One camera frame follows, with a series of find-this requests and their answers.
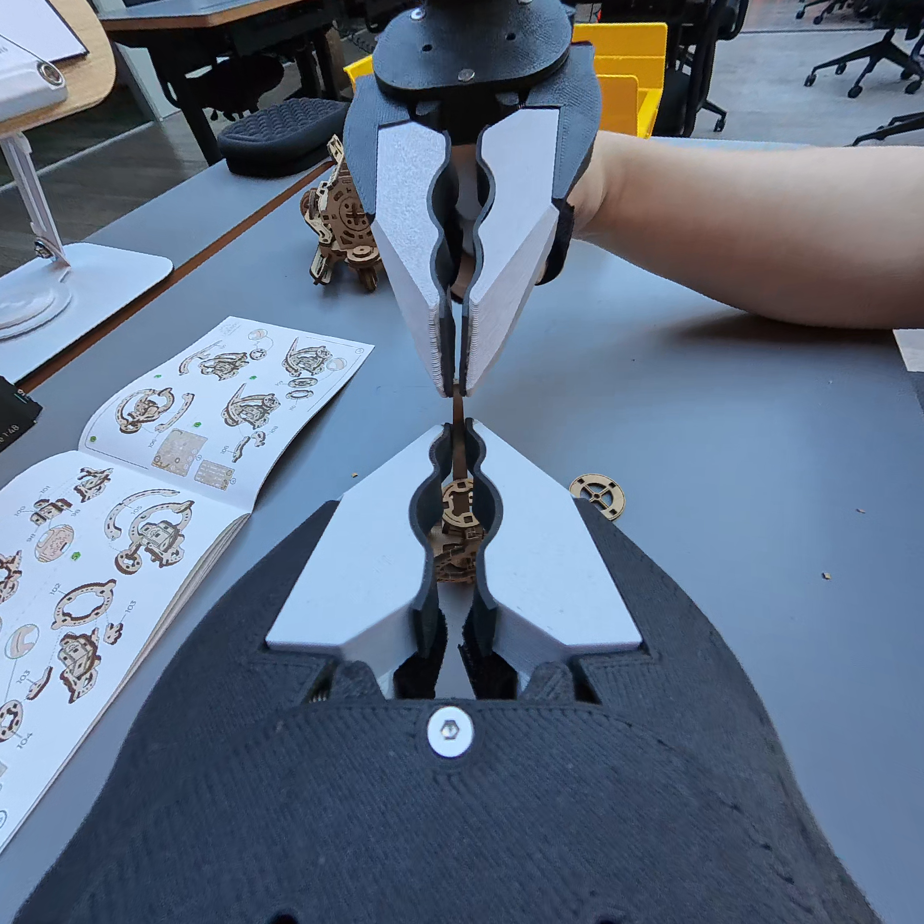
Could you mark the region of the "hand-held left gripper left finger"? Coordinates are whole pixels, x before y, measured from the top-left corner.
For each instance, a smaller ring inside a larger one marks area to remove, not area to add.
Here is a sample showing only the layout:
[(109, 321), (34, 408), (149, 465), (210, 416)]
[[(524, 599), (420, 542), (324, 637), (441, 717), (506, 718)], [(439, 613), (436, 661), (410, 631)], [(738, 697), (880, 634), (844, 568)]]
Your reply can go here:
[(341, 498), (266, 636), (269, 648), (363, 662), (388, 699), (439, 625), (430, 532), (452, 467), (448, 424), (424, 433)]

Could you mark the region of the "yellow plastic bin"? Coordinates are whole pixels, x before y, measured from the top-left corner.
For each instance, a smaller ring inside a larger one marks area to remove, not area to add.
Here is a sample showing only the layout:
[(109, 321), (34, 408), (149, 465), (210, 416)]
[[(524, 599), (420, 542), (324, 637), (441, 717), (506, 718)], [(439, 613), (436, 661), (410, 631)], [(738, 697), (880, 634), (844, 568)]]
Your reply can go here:
[(667, 25), (578, 24), (573, 38), (594, 47), (603, 94), (601, 129), (649, 138), (664, 90)]

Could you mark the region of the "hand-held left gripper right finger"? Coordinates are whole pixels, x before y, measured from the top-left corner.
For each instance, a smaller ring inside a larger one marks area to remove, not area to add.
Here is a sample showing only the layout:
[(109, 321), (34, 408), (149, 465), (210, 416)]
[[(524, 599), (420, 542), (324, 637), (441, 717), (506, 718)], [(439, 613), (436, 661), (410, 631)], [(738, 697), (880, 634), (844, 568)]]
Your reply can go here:
[(473, 509), (484, 538), (462, 657), (479, 699), (514, 699), (540, 664), (642, 643), (582, 513), (594, 509), (473, 419)]

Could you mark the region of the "round wooden wheel part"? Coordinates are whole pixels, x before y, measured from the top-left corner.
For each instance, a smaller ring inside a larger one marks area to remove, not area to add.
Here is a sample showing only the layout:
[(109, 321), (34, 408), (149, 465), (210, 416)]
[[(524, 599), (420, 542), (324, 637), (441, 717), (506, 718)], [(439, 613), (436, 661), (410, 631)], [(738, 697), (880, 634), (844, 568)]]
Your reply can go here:
[(595, 505), (605, 515), (614, 521), (623, 514), (626, 508), (626, 496), (621, 486), (612, 478), (598, 474), (586, 473), (575, 478), (569, 492), (576, 499), (584, 499)]

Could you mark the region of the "person's right forearm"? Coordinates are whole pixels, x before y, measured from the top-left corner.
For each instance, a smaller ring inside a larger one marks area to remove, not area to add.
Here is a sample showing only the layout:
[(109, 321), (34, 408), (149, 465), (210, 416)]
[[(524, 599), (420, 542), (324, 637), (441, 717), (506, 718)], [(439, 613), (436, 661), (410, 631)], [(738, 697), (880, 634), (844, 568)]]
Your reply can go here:
[(575, 236), (763, 317), (921, 328), (923, 151), (736, 150), (600, 132)]

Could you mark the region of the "wooden ring model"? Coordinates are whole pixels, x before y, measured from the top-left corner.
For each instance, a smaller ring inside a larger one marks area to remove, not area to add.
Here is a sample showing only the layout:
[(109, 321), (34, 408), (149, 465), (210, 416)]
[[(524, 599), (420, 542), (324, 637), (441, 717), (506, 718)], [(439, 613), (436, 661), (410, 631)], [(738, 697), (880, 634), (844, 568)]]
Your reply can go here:
[(465, 415), (459, 385), (453, 398), (452, 479), (444, 487), (443, 514), (430, 532), (435, 576), (439, 582), (472, 583), (483, 528), (472, 511), (474, 483), (468, 477)]

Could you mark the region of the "black box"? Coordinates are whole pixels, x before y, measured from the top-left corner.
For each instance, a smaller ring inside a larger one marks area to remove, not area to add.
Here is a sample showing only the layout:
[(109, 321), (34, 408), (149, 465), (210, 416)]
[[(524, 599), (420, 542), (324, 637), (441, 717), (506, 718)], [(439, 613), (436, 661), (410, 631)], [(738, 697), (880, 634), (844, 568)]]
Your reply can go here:
[(42, 407), (3, 376), (0, 378), (0, 392), (0, 449), (4, 451), (34, 426)]

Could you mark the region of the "small wooden mechanical model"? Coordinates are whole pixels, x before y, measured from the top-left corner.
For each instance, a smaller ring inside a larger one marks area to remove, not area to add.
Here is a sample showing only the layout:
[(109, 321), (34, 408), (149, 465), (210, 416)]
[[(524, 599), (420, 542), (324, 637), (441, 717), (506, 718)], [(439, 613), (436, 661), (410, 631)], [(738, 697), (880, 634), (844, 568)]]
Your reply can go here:
[(340, 138), (327, 145), (335, 167), (328, 180), (303, 195), (299, 209), (319, 243), (309, 268), (314, 283), (328, 284), (334, 267), (343, 261), (359, 276), (369, 292), (377, 287), (377, 270), (383, 268), (371, 223), (365, 214)]

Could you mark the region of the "black office chair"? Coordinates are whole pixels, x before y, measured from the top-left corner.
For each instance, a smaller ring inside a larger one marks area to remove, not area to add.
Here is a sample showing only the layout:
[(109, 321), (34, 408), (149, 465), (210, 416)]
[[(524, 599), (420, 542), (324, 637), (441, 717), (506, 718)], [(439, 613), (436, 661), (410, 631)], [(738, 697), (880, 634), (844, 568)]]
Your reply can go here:
[[(872, 73), (880, 61), (888, 60), (900, 67), (902, 80), (912, 79), (905, 86), (905, 93), (913, 94), (922, 86), (923, 69), (920, 62), (922, 50), (922, 1), (853, 1), (853, 14), (861, 20), (869, 20), (876, 29), (886, 29), (886, 34), (874, 43), (861, 49), (838, 56), (832, 60), (816, 65), (807, 75), (804, 85), (811, 87), (817, 72), (834, 67), (836, 75), (843, 74), (851, 62), (866, 59), (868, 63), (847, 92), (848, 98), (854, 99), (862, 92), (863, 79)], [(911, 52), (906, 52), (893, 42), (896, 29), (906, 31), (907, 40), (918, 38)]]
[(857, 136), (851, 146), (858, 146), (865, 141), (885, 141), (893, 136), (922, 131), (923, 125), (923, 112), (895, 116), (888, 124), (880, 125), (872, 132)]
[(654, 136), (690, 136), (702, 109), (718, 115), (713, 130), (723, 131), (726, 111), (708, 100), (715, 49), (718, 41), (739, 34), (748, 6), (748, 1), (687, 2), (684, 12), (669, 23)]

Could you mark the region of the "open instruction booklet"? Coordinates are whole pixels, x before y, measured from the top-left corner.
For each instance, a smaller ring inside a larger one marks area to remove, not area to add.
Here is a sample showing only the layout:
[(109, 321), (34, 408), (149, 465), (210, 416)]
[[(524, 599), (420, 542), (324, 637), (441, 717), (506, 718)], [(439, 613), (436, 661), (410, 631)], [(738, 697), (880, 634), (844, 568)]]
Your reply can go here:
[(3, 847), (372, 349), (227, 318), (3, 489)]

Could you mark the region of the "light wooden board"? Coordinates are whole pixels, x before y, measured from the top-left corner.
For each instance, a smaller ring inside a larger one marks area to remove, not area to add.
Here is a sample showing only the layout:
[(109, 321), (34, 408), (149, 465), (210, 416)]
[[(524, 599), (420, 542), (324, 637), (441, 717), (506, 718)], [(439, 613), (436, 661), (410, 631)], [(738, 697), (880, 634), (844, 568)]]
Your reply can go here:
[(51, 6), (87, 47), (81, 59), (59, 65), (68, 97), (62, 102), (1, 123), (1, 135), (27, 132), (98, 105), (111, 92), (116, 77), (114, 54), (103, 26), (89, 2), (51, 1)]

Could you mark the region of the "white desk stand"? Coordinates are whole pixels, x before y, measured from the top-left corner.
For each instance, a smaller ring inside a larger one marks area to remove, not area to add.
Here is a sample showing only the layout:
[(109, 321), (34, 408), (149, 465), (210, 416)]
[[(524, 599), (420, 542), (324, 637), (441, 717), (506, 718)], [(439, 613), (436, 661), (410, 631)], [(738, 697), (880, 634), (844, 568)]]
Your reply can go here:
[[(59, 66), (2, 37), (2, 122), (68, 97)], [(170, 260), (90, 243), (65, 245), (23, 132), (1, 135), (38, 256), (1, 278), (1, 374), (18, 383), (167, 278)]]

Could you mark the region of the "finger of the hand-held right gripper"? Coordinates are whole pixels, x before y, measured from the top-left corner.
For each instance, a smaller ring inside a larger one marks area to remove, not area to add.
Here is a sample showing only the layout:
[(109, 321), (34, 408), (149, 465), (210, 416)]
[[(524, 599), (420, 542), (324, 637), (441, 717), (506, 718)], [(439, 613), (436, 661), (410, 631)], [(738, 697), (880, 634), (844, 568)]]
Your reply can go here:
[(488, 196), (475, 222), (476, 269), (465, 296), (460, 386), (471, 395), (496, 359), (549, 256), (559, 111), (519, 109), (486, 128), (476, 163)]
[(454, 394), (456, 325), (451, 285), (461, 253), (458, 181), (445, 132), (417, 121), (382, 127), (372, 230), (424, 367)]

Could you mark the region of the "black mesh cushion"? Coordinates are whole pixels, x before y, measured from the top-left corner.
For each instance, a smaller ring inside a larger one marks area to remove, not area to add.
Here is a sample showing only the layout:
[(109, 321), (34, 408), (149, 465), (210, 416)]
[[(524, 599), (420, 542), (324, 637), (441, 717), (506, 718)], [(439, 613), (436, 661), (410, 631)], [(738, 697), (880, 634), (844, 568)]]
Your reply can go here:
[(218, 150), (239, 176), (291, 176), (328, 157), (329, 140), (342, 134), (347, 110), (346, 102), (289, 99), (225, 128), (217, 138)]

